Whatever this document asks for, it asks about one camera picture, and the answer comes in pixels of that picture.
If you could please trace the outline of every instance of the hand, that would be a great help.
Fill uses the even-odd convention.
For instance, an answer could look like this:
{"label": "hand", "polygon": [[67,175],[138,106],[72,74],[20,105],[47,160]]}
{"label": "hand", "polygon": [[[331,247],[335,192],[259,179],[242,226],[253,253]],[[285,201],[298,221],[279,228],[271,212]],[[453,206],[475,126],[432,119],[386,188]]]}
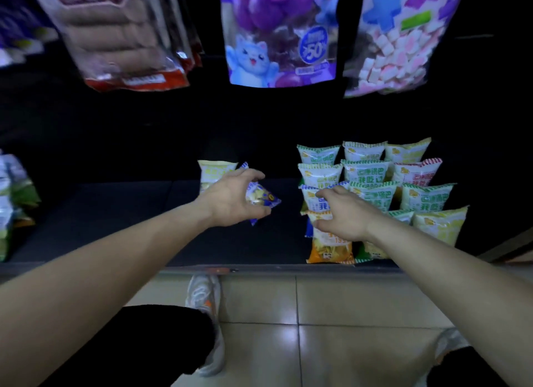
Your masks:
{"label": "hand", "polygon": [[328,201],[333,219],[317,220],[314,226],[344,240],[368,241],[369,225],[387,219],[379,209],[341,186],[321,189],[316,196]]}
{"label": "hand", "polygon": [[247,219],[261,219],[270,215],[270,208],[246,201],[246,188],[253,181],[265,178],[261,171],[240,168],[226,173],[195,200],[210,217],[210,227],[231,226]]}

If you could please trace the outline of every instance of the marshmallow bag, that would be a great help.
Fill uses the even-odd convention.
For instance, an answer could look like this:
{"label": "marshmallow bag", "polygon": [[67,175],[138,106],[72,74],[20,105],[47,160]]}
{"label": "marshmallow bag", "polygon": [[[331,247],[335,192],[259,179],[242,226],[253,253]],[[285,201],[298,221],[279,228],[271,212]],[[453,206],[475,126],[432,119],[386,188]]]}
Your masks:
{"label": "marshmallow bag", "polygon": [[363,0],[345,97],[424,83],[429,59],[460,0]]}
{"label": "marshmallow bag", "polygon": [[230,83],[300,87],[335,78],[338,0],[221,0]]}
{"label": "marshmallow bag", "polygon": [[38,0],[96,90],[184,87],[195,64],[179,0]]}

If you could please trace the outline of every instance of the black pants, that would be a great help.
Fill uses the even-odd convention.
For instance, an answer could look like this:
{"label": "black pants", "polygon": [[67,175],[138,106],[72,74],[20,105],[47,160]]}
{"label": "black pants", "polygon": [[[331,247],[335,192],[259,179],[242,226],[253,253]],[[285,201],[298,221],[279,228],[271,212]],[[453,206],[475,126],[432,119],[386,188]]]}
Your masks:
{"label": "black pants", "polygon": [[202,366],[214,346],[213,323],[199,310],[124,307],[41,386],[169,387]]}
{"label": "black pants", "polygon": [[473,347],[458,349],[444,356],[426,379],[428,387],[507,387]]}

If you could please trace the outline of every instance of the blue cross shape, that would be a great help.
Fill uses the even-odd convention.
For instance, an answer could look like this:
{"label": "blue cross shape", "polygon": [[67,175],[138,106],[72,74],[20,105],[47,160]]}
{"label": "blue cross shape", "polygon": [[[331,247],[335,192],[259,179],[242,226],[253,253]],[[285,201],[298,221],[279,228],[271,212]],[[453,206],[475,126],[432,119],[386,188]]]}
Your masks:
{"label": "blue cross shape", "polygon": [[400,0],[372,0],[374,7],[363,13],[367,24],[379,24],[381,32],[394,28],[394,17],[401,12]]}

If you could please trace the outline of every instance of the gray sneaker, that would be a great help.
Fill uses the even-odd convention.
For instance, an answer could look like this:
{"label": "gray sneaker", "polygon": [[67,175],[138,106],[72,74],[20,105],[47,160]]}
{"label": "gray sneaker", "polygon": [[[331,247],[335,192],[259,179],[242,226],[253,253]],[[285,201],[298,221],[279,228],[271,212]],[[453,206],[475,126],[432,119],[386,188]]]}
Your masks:
{"label": "gray sneaker", "polygon": [[220,307],[221,286],[218,276],[193,275],[187,289],[185,306],[208,314],[213,321],[215,332],[215,347],[207,356],[205,364],[196,370],[202,377],[214,376],[224,367],[224,339],[218,323],[218,309]]}
{"label": "gray sneaker", "polygon": [[[461,335],[457,328],[449,328],[443,331],[443,333],[439,335],[439,339],[436,341],[435,364],[441,364],[447,353],[457,349],[466,348],[467,346],[470,346],[470,344],[465,337]],[[418,380],[415,387],[427,387],[426,379],[428,378],[428,374],[429,371]]]}

